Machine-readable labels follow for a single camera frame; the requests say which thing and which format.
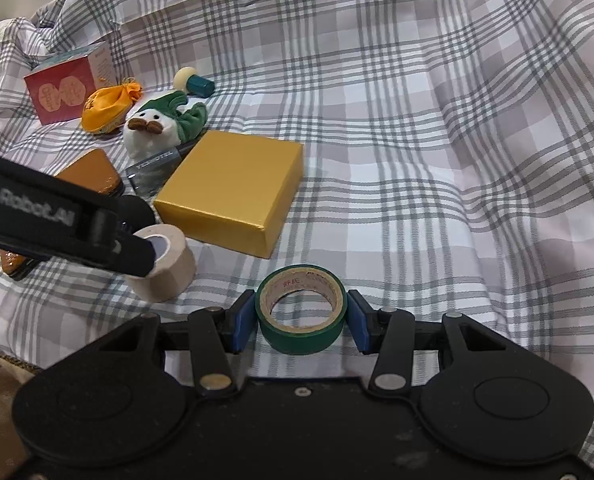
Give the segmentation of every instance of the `green hat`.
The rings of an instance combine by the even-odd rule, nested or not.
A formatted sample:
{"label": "green hat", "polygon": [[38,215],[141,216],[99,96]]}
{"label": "green hat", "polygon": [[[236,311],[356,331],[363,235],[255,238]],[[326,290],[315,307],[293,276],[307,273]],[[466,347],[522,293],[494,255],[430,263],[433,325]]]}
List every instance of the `green hat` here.
{"label": "green hat", "polygon": [[181,142],[195,139],[203,129],[208,118],[206,105],[195,103],[190,110],[184,113],[177,110],[178,106],[187,103],[186,93],[182,91],[166,94],[158,99],[152,99],[142,106],[138,112],[154,109],[162,115],[169,117],[177,123],[177,135]]}

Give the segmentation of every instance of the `gold gift box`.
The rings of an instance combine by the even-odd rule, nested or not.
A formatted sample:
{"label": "gold gift box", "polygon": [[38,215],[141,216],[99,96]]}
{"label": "gold gift box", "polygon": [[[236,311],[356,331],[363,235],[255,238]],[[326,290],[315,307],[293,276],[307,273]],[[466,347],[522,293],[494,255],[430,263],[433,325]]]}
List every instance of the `gold gift box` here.
{"label": "gold gift box", "polygon": [[212,130],[153,205],[189,238],[269,258],[302,174],[298,142]]}

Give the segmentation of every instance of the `drawstring bag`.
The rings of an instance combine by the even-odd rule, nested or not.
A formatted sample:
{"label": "drawstring bag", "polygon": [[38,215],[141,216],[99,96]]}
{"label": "drawstring bag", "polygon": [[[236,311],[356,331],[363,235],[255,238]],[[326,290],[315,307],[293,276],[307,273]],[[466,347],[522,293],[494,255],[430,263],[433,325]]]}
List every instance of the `drawstring bag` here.
{"label": "drawstring bag", "polygon": [[118,86],[100,88],[84,103],[82,128],[93,135],[109,134],[124,122],[141,96],[142,86],[132,78]]}

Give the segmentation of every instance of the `masking tape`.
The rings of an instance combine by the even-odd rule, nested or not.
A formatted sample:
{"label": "masking tape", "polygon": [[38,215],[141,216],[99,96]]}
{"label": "masking tape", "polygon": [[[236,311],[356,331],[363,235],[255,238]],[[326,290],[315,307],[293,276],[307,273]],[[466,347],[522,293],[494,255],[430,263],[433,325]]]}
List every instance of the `masking tape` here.
{"label": "masking tape", "polygon": [[180,229],[155,224],[140,229],[135,236],[150,240],[157,260],[145,278],[125,276],[133,292],[149,303],[161,303],[180,295],[195,277],[195,257]]}
{"label": "masking tape", "polygon": [[[333,308],[328,318],[314,326],[292,327],[271,317],[281,298],[297,290],[321,294]],[[284,267],[269,275],[255,294],[255,310],[261,331],[270,346],[292,355],[314,354],[328,348],[344,325],[346,291],[334,274],[316,266]]]}

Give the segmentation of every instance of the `leather case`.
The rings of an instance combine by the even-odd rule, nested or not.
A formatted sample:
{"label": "leather case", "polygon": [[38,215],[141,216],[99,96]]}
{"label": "leather case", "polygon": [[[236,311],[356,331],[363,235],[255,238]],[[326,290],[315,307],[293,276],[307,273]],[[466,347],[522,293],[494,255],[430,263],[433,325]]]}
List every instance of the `leather case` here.
{"label": "leather case", "polygon": [[[108,160],[104,150],[96,148],[78,158],[55,175],[61,180],[86,187],[98,193],[119,195],[124,183]],[[14,280],[23,279],[39,263],[38,260],[0,249],[2,271]]]}

